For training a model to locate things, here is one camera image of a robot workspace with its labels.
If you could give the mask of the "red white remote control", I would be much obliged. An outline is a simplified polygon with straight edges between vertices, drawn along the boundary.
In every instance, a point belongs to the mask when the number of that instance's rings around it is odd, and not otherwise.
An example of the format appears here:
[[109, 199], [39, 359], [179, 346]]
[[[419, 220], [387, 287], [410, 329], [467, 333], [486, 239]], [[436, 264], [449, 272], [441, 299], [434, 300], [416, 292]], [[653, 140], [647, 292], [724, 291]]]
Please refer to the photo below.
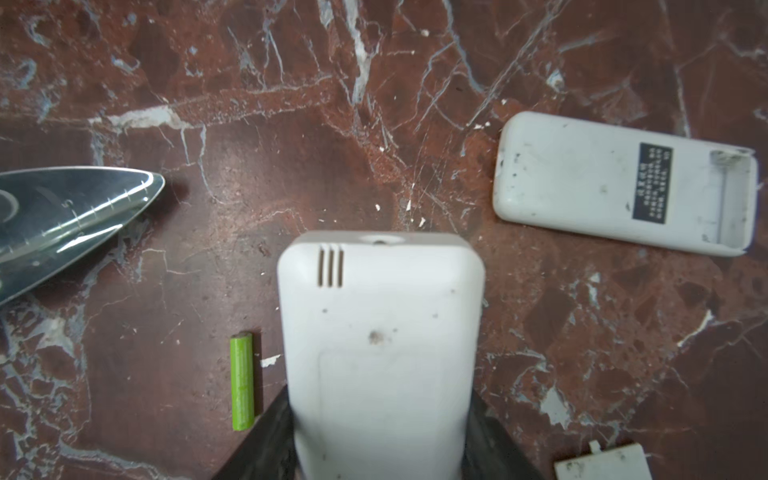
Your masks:
[[750, 246], [758, 164], [745, 147], [522, 112], [501, 131], [503, 220], [710, 256]]

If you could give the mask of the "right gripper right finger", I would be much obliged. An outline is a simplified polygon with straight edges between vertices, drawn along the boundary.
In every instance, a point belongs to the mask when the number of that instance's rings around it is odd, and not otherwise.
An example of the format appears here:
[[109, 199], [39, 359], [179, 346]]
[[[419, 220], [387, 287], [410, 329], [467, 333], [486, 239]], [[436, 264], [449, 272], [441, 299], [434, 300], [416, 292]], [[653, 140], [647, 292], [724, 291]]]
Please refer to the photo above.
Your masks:
[[467, 419], [463, 479], [543, 479], [476, 391], [472, 392]]

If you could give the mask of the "white battery cover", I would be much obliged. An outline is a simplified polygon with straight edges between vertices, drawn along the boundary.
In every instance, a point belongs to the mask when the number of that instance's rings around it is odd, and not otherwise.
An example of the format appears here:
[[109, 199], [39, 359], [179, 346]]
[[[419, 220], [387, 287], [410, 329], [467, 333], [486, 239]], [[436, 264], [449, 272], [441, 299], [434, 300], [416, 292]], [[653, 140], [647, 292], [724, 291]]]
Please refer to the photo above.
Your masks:
[[633, 443], [603, 451], [598, 441], [589, 443], [590, 453], [554, 463], [558, 480], [651, 480], [646, 455]]

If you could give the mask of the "white green-screen remote control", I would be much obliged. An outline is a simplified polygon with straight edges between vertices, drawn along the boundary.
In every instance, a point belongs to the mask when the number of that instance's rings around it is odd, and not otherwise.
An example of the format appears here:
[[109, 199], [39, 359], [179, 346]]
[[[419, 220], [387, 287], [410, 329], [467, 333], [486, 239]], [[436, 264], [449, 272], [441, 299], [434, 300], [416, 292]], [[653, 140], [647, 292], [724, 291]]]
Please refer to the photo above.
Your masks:
[[277, 265], [307, 479], [457, 479], [485, 267], [448, 233], [312, 231]]

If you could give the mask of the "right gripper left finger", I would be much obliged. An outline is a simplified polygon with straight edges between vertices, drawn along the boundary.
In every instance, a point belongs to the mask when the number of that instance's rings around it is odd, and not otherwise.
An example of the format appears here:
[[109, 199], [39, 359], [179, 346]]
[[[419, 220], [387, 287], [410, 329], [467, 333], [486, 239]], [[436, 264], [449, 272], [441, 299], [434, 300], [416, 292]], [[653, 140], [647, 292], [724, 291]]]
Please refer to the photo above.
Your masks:
[[287, 480], [297, 478], [293, 414], [285, 386], [256, 420], [214, 480]]

